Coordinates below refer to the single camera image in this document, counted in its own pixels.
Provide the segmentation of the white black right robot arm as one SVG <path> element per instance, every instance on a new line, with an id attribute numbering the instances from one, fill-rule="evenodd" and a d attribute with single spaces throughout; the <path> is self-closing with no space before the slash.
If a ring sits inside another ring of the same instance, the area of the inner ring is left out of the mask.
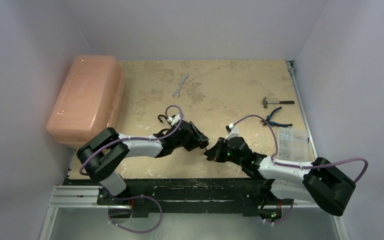
<path id="1" fill-rule="evenodd" d="M 325 158 L 295 163 L 272 159 L 252 151 L 240 136 L 219 138 L 204 155 L 209 161 L 234 163 L 252 179 L 268 181 L 260 191 L 268 204 L 278 199 L 302 200 L 340 217 L 356 189 L 355 181 Z"/>

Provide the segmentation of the black padlock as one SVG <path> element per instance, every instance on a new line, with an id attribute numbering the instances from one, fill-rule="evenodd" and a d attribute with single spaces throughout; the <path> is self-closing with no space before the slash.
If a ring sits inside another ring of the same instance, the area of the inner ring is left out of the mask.
<path id="1" fill-rule="evenodd" d="M 169 124 L 172 124 L 173 118 L 171 116 L 166 116 L 164 114 L 160 114 L 157 116 L 158 120 L 163 124 L 166 121 Z"/>

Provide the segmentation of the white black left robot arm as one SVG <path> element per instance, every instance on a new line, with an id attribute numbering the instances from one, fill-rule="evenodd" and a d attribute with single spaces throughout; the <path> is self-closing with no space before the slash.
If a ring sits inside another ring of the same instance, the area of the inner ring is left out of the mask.
<path id="1" fill-rule="evenodd" d="M 196 148 L 204 149 L 209 138 L 189 121 L 171 124 L 150 136 L 127 136 L 107 127 L 77 150 L 76 156 L 82 165 L 81 173 L 93 182 L 99 183 L 109 197 L 118 205 L 129 199 L 128 186 L 117 167 L 125 158 L 162 158 L 175 149 L 184 148 L 190 152 Z"/>

